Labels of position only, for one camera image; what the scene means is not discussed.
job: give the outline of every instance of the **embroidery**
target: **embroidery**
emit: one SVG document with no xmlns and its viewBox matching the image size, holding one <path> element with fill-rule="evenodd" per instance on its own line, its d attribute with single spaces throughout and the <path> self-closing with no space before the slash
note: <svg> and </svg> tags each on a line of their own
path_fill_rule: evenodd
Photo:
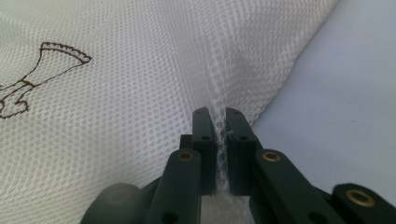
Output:
<svg viewBox="0 0 396 224">
<path fill-rule="evenodd" d="M 62 60 L 60 66 L 51 66 L 53 60 Z M 8 119 L 29 111 L 29 104 L 23 96 L 69 70 L 89 63 L 92 57 L 72 47 L 44 42 L 35 68 L 16 83 L 0 88 L 0 119 Z"/>
</svg>

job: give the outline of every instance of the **white fabric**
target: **white fabric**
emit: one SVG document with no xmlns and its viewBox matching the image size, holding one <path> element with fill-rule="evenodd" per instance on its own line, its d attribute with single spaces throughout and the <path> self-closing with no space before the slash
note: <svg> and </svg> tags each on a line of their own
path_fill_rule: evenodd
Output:
<svg viewBox="0 0 396 224">
<path fill-rule="evenodd" d="M 336 2 L 2 1 L 0 223 L 79 223 L 103 188 L 145 186 L 198 107 L 220 140 L 226 106 L 253 121 Z M 204 202 L 203 223 L 247 221 Z"/>
</svg>

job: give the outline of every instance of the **white background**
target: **white background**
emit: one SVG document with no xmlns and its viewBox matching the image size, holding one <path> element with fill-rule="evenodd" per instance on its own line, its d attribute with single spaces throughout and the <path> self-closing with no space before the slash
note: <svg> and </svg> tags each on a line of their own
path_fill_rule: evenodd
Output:
<svg viewBox="0 0 396 224">
<path fill-rule="evenodd" d="M 396 205 L 396 1 L 342 0 L 253 129 L 314 186 Z"/>
</svg>

